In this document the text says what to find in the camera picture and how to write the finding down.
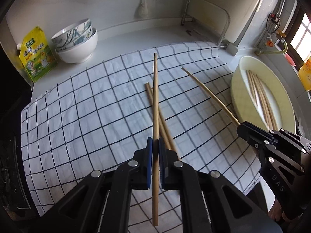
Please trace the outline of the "person's right hand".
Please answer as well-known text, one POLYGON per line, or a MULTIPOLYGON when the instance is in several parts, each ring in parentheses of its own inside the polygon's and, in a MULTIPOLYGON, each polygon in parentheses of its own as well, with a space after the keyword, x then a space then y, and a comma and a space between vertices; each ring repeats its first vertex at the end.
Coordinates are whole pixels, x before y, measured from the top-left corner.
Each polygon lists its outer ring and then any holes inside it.
POLYGON ((274 221, 279 221, 284 217, 282 207, 277 198, 275 198, 274 204, 268 212, 268 216, 274 221))

